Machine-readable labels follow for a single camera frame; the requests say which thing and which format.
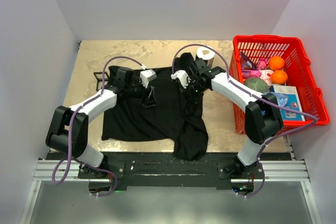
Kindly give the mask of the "black garment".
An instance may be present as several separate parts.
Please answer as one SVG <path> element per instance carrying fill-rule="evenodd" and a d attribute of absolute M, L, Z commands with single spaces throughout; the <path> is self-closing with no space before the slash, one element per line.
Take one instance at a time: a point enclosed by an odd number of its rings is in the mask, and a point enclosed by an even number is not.
<path fill-rule="evenodd" d="M 171 79 L 171 67 L 154 69 L 151 81 L 156 105 L 144 107 L 140 99 L 119 101 L 103 116 L 102 140 L 146 142 L 170 138 L 173 155 L 184 160 L 199 160 L 208 146 L 208 133 L 202 119 L 203 100 L 194 103 Z"/>

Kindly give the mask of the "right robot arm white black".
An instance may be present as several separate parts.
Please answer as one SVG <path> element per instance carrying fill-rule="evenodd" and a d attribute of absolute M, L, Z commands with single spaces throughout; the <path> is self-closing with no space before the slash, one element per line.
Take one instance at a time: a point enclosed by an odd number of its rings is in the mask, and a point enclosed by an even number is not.
<path fill-rule="evenodd" d="M 171 78 L 180 83 L 181 91 L 193 102 L 197 102 L 204 91 L 211 90 L 222 94 L 244 112 L 247 140 L 224 171 L 239 178 L 250 175 L 266 142 L 283 127 L 275 95 L 252 90 L 233 79 L 223 68 L 211 68 L 202 59 L 192 62 L 190 73 L 178 70 Z"/>

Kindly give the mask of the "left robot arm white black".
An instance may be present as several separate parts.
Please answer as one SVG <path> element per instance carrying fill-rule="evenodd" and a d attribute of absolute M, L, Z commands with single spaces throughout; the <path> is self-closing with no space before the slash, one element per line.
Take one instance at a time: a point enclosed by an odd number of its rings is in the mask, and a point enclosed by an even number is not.
<path fill-rule="evenodd" d="M 156 78 L 152 69 L 135 73 L 120 67 L 116 76 L 92 97 L 70 107 L 55 109 L 46 137 L 46 145 L 88 164 L 97 178 L 108 174 L 109 165 L 104 155 L 88 144 L 88 126 L 105 111 L 128 99 L 139 99 L 145 107 L 156 105 L 154 88 L 150 82 Z"/>

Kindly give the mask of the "toilet paper roll dark wrapper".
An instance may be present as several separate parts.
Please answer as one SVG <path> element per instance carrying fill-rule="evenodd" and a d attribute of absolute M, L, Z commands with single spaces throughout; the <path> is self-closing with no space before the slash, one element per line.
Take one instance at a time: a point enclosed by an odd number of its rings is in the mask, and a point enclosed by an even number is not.
<path fill-rule="evenodd" d="M 198 47 L 196 51 L 196 60 L 202 59 L 206 63 L 206 65 L 212 68 L 214 61 L 215 53 L 213 52 L 213 47 Z"/>

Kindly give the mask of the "purple box in basket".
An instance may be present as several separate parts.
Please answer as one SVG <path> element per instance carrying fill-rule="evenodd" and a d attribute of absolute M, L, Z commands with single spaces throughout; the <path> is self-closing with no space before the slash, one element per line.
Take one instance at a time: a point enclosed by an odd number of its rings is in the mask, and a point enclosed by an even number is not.
<path fill-rule="evenodd" d="M 242 70 L 257 70 L 257 66 L 241 51 L 240 65 Z"/>

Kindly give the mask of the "green melon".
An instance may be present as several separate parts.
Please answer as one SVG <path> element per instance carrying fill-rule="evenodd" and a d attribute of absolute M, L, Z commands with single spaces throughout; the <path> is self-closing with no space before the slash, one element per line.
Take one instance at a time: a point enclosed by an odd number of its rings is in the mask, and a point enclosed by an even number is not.
<path fill-rule="evenodd" d="M 256 77 L 248 78 L 243 82 L 243 84 L 246 87 L 263 94 L 269 92 L 269 86 L 267 82 L 260 78 Z"/>

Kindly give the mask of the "pink snack packet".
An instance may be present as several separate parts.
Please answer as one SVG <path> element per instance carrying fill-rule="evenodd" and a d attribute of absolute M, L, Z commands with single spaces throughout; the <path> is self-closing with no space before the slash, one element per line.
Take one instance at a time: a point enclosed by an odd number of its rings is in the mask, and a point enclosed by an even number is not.
<path fill-rule="evenodd" d="M 267 60 L 265 59 L 260 59 L 257 62 L 257 69 L 252 70 L 252 69 L 243 69 L 242 70 L 242 76 L 243 79 L 246 80 L 248 78 L 259 78 L 267 83 L 271 82 L 271 75 L 273 74 L 273 70 L 271 70 L 268 67 Z"/>

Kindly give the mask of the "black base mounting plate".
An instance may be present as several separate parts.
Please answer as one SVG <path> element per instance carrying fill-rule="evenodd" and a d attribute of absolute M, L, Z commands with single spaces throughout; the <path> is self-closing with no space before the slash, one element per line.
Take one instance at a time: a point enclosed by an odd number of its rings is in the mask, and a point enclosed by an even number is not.
<path fill-rule="evenodd" d="M 117 190 L 139 187 L 215 187 L 250 193 L 265 173 L 259 164 L 248 173 L 235 177 L 224 171 L 234 153 L 207 153 L 198 161 L 185 161 L 170 153 L 106 153 L 101 171 L 87 167 L 79 170 L 80 179 L 90 180 L 91 191 L 107 190 L 110 170 L 116 175 Z"/>

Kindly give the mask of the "upper orange fruit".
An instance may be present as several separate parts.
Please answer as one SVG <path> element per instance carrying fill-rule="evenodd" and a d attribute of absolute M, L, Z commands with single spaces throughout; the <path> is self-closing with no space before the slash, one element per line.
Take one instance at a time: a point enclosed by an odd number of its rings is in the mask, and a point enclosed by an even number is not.
<path fill-rule="evenodd" d="M 268 61 L 268 67 L 273 70 L 282 70 L 285 66 L 285 61 L 280 56 L 273 56 Z"/>

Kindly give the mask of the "orange fruit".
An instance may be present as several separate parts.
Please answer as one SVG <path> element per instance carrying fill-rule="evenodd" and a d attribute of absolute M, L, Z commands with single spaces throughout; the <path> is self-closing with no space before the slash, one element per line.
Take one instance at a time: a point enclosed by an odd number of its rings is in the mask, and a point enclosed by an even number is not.
<path fill-rule="evenodd" d="M 285 66 L 285 61 L 280 56 L 273 56 L 268 61 L 268 67 L 273 70 L 282 70 Z"/>
<path fill-rule="evenodd" d="M 282 70 L 275 70 L 270 76 L 270 81 L 273 84 L 284 85 L 288 80 L 288 75 Z"/>

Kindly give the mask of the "lower orange fruit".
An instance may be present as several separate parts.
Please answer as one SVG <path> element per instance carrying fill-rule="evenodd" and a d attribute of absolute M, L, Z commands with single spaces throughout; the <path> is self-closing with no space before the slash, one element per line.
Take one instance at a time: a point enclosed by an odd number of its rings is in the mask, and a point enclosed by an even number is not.
<path fill-rule="evenodd" d="M 288 75 L 282 70 L 275 70 L 270 76 L 270 81 L 273 84 L 284 85 L 288 80 Z"/>

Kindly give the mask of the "white blue booklet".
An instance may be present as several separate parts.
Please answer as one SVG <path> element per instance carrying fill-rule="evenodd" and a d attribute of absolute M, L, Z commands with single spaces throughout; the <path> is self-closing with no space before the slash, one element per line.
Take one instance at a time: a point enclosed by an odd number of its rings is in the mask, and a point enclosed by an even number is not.
<path fill-rule="evenodd" d="M 300 103 L 300 99 L 299 99 L 296 87 L 282 86 L 282 85 L 276 84 L 276 85 L 271 85 L 269 87 L 269 91 L 287 94 L 289 97 L 287 108 L 293 111 L 302 112 L 302 107 L 301 107 L 301 103 Z M 281 112 L 283 121 L 305 121 L 305 117 L 301 114 L 297 114 L 297 113 L 286 111 L 286 110 L 280 110 L 280 112 Z"/>

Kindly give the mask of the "red plastic basket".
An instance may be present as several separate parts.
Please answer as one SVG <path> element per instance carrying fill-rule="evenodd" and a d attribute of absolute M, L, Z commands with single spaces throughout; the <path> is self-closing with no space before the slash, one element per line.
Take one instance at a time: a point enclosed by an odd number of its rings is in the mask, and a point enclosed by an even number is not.
<path fill-rule="evenodd" d="M 233 54 L 229 74 L 239 82 L 244 82 L 240 64 L 240 54 L 244 53 L 253 63 L 259 59 L 280 56 L 285 61 L 286 82 L 298 91 L 303 112 L 315 116 L 316 126 L 329 124 L 330 117 L 325 106 L 322 91 L 316 85 L 310 69 L 311 61 L 299 38 L 276 35 L 237 35 L 233 38 Z"/>

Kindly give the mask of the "aluminium rail frame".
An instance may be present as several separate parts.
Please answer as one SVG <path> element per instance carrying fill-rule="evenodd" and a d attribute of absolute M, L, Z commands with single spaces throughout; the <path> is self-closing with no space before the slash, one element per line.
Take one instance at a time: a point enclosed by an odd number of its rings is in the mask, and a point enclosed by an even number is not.
<path fill-rule="evenodd" d="M 317 203 L 311 191 L 310 177 L 304 160 L 296 160 L 292 145 L 286 142 L 286 152 L 263 152 L 258 164 L 241 173 L 233 170 L 235 153 L 212 152 L 198 161 L 184 161 L 165 152 L 105 152 L 106 168 L 93 169 L 77 161 L 58 164 L 62 155 L 50 152 L 40 158 L 34 171 L 33 182 L 26 200 L 21 223 L 30 223 L 37 196 L 43 181 L 51 181 L 52 175 L 69 182 L 88 182 L 89 191 L 96 195 L 101 191 L 126 190 L 129 186 L 154 187 L 216 187 L 231 189 L 247 197 L 249 188 L 256 182 L 299 182 L 304 194 L 310 218 L 321 223 Z"/>

